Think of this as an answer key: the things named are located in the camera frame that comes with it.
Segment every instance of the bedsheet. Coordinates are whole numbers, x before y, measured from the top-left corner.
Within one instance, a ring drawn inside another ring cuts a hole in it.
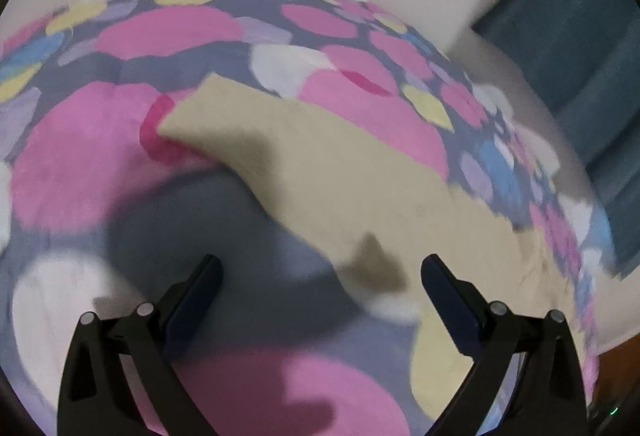
[[[207,252],[244,271],[247,289],[278,291],[263,297],[270,325],[250,305],[210,314],[212,332],[242,329],[216,342],[217,359],[185,371],[209,378],[195,397],[231,399],[221,434],[257,434],[265,420],[288,434],[430,425],[407,384],[410,312],[366,315],[322,255],[265,216],[235,175],[156,132],[211,72],[313,101],[514,228],[541,228],[575,288],[591,390],[591,280],[553,183],[495,101],[415,29],[368,0],[84,0],[22,28],[0,62],[0,366],[47,434],[79,314],[129,313]],[[314,275],[323,277],[312,287],[283,285]],[[266,390],[286,402],[273,405]],[[506,402],[498,397],[487,426]],[[256,425],[238,405],[258,409]]]

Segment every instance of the bed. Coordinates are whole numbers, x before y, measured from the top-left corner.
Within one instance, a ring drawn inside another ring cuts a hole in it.
[[[586,234],[533,154],[539,136],[523,133],[499,90],[472,83],[375,2],[83,0],[23,27],[1,54],[0,367],[47,435],[79,315],[128,314],[203,253],[236,268],[238,298],[207,318],[197,364],[180,377],[196,403],[228,400],[203,409],[224,434],[267,424],[408,435],[433,422],[410,379],[411,308],[362,307],[362,294],[345,293],[327,258],[265,214],[236,174],[158,133],[212,72],[320,106],[514,229],[537,228],[571,286],[593,388],[593,285],[577,240]],[[248,296],[255,301],[243,303]],[[506,406],[516,368],[485,428]],[[284,402],[270,400],[274,389]],[[260,406],[256,416],[234,423],[247,405]]]

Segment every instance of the beige pillowcase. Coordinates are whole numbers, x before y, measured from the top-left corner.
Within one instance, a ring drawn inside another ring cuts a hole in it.
[[[158,132],[232,168],[274,220],[331,261],[369,313],[420,321],[410,374],[427,415],[439,416],[471,366],[422,288],[430,253],[516,313],[564,311],[584,358],[574,290],[541,233],[514,232],[483,202],[329,111],[212,74]]]

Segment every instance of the pink polka dot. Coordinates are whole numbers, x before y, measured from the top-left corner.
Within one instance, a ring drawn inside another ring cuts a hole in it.
[[[480,129],[487,121],[482,104],[461,83],[446,83],[440,88],[440,96],[442,101],[451,106],[471,127]]]
[[[318,8],[298,4],[283,4],[281,11],[287,19],[303,30],[311,31],[318,35],[337,38],[355,38],[358,36],[358,28],[355,24]]]
[[[582,309],[582,325],[585,327],[585,330],[596,329],[596,313],[594,310],[593,298],[590,299],[587,304],[584,305]]]
[[[554,237],[551,233],[551,227],[546,223],[546,217],[535,203],[529,203],[529,215],[533,226],[544,230],[546,243],[549,248],[553,249]]]
[[[98,35],[95,49],[129,60],[170,56],[216,40],[240,40],[242,26],[209,6],[167,6],[117,22]]]
[[[189,157],[200,157],[190,148],[169,138],[158,135],[156,129],[160,122],[175,107],[175,101],[169,95],[161,94],[153,103],[140,126],[140,145],[149,157],[163,165],[180,165]]]
[[[394,77],[368,51],[337,45],[325,46],[321,51],[344,76],[364,90],[382,96],[398,94]]]
[[[438,130],[422,120],[403,99],[370,94],[329,69],[311,74],[298,97],[361,127],[390,147],[431,167],[446,180],[449,165]]]
[[[224,436],[409,436],[393,397],[337,360],[247,349],[176,366],[210,425]],[[141,409],[151,429],[150,405]]]
[[[371,43],[388,54],[398,66],[404,67],[423,80],[429,80],[433,76],[426,59],[408,40],[392,37],[380,31],[370,32],[369,37]]]
[[[566,262],[569,275],[573,279],[577,279],[582,269],[582,255],[578,245],[575,242],[575,238],[571,235],[571,238],[567,242],[566,248]]]
[[[598,361],[595,356],[590,356],[584,361],[582,377],[584,379],[584,393],[587,398],[591,398],[598,379]]]
[[[168,167],[140,145],[141,125],[159,96],[146,83],[91,82],[51,109],[15,161],[11,190],[20,222],[58,232],[91,228],[127,199],[198,165],[185,157]]]
[[[561,210],[556,210],[550,203],[546,204],[546,217],[551,227],[554,245],[562,257],[567,257],[576,272],[580,270],[580,253],[577,250],[575,235]]]
[[[24,45],[34,33],[43,29],[43,27],[49,23],[51,18],[51,14],[44,15],[43,17],[35,19],[29,24],[21,27],[17,32],[4,41],[4,44],[2,45],[2,51],[4,51],[4,54],[8,54],[16,48]]]
[[[373,19],[375,19],[373,13],[371,13],[366,8],[363,8],[362,6],[360,6],[360,4],[354,2],[353,0],[338,0],[338,2],[340,3],[340,8],[342,8],[347,13],[356,15],[357,17],[368,21],[372,21]]]

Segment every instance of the blue curtain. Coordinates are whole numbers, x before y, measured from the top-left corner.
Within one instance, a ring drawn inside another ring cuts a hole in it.
[[[640,264],[636,0],[500,0],[474,29],[518,64],[574,146],[628,275]]]

